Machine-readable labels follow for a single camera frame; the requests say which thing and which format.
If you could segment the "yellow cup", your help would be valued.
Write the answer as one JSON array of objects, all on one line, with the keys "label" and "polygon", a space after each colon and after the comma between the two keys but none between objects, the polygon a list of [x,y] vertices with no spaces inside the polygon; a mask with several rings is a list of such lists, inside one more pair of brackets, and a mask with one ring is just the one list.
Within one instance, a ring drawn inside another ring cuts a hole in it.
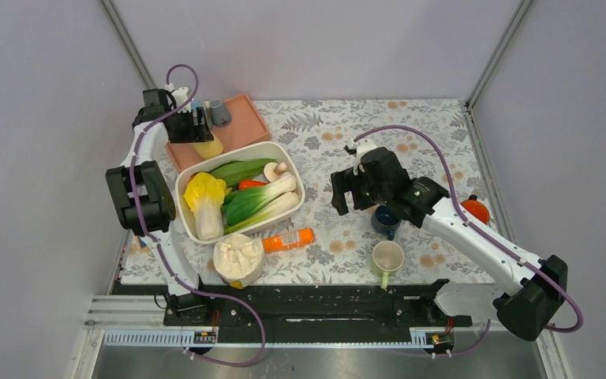
[{"label": "yellow cup", "polygon": [[192,148],[202,159],[207,160],[223,154],[224,146],[221,140],[213,133],[211,141],[192,143]]}]

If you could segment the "light green mug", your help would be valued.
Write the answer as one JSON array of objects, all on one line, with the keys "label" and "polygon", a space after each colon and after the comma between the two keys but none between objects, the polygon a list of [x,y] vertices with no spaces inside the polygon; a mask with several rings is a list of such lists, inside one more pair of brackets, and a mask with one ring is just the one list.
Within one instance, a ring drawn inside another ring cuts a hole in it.
[{"label": "light green mug", "polygon": [[371,269],[378,277],[381,289],[387,289],[389,278],[402,267],[404,261],[403,248],[395,242],[382,241],[373,247]]}]

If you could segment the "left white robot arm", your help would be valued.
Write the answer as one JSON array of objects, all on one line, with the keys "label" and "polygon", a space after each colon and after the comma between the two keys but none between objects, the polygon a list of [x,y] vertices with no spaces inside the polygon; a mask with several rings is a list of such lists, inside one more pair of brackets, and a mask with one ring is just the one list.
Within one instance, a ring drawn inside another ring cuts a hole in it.
[{"label": "left white robot arm", "polygon": [[200,277],[175,236],[175,200],[156,159],[168,143],[193,137],[196,119],[185,107],[194,95],[186,87],[171,84],[145,90],[129,152],[120,166],[106,172],[119,223],[152,251],[167,293],[176,297],[196,294]]}]

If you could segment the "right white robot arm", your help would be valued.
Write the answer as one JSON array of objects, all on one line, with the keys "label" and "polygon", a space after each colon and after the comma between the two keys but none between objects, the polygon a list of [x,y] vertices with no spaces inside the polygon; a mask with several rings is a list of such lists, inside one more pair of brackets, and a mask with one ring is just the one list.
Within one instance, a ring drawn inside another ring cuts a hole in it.
[{"label": "right white robot arm", "polygon": [[386,207],[401,221],[435,235],[489,274],[493,285],[461,285],[437,280],[424,294],[421,315],[431,325],[449,317],[497,320],[509,332],[534,341],[564,303],[567,264],[555,255],[542,259],[496,233],[471,215],[450,192],[428,177],[411,178],[397,156],[371,141],[346,146],[351,168],[331,174],[332,206],[348,213],[353,207]]}]

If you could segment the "navy round cup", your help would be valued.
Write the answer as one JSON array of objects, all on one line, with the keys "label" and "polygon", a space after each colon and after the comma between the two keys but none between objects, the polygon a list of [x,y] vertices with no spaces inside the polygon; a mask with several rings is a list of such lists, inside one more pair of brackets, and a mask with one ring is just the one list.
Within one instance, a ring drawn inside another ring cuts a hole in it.
[{"label": "navy round cup", "polygon": [[371,217],[373,230],[384,235],[389,241],[395,240],[396,231],[400,224],[401,220],[384,205],[378,206]]}]

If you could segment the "orange mug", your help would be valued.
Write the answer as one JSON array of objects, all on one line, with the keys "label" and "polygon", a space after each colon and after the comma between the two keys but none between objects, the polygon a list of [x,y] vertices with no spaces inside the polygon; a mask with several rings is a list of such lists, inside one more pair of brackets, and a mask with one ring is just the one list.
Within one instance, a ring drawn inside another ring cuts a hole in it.
[{"label": "orange mug", "polygon": [[491,219],[490,212],[488,208],[478,200],[477,195],[471,194],[466,200],[461,202],[461,206],[482,223],[489,225]]}]

